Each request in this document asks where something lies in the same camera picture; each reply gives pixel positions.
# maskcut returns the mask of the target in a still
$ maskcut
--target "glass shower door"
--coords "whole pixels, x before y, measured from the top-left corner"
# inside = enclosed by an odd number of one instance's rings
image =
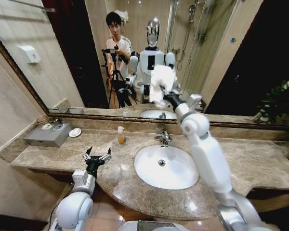
[[[179,1],[174,31],[181,30],[181,33],[173,33],[171,38],[172,52],[177,57],[177,76],[182,86],[183,100],[187,100],[190,94],[201,93],[236,0],[199,0],[196,3],[193,27],[181,63],[178,63],[178,57],[182,50],[177,51],[183,48],[182,31],[188,28],[190,4],[195,4],[194,1]]]

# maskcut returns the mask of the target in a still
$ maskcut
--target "young man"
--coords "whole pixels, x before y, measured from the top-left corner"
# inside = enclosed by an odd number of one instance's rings
[[[109,30],[111,32],[112,37],[107,40],[107,48],[114,49],[114,47],[117,45],[119,47],[118,50],[116,50],[116,53],[118,55],[123,55],[126,60],[130,60],[132,48],[131,48],[131,42],[127,37],[124,37],[121,35],[121,18],[120,16],[115,12],[110,12],[106,17],[106,22],[109,27]],[[128,66],[122,61],[117,58],[117,69],[122,74],[124,80],[126,79],[126,76],[129,75],[128,73]],[[111,55],[108,54],[108,71],[111,76],[113,70],[115,69],[114,63],[112,62]]]

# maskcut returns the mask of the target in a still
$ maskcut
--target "black hair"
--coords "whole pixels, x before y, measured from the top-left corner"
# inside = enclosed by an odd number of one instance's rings
[[[115,24],[118,24],[119,26],[121,26],[121,23],[122,23],[120,16],[117,13],[112,11],[106,16],[106,23],[109,27],[110,24],[112,24],[113,22]]]

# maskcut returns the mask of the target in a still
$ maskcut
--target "white sink basin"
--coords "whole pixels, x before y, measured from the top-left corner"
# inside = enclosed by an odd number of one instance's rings
[[[162,113],[166,114],[166,119],[177,119],[174,112],[164,111],[164,110],[147,110],[140,114],[141,118],[159,119]]]
[[[199,177],[192,157],[185,151],[168,146],[148,146],[135,157],[137,175],[147,184],[162,189],[186,189]]]

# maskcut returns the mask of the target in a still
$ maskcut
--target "potted plant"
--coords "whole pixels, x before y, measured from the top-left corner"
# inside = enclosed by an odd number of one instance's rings
[[[256,123],[289,125],[289,84],[283,82],[272,88],[266,94],[266,99],[260,101],[259,113],[255,116]]]

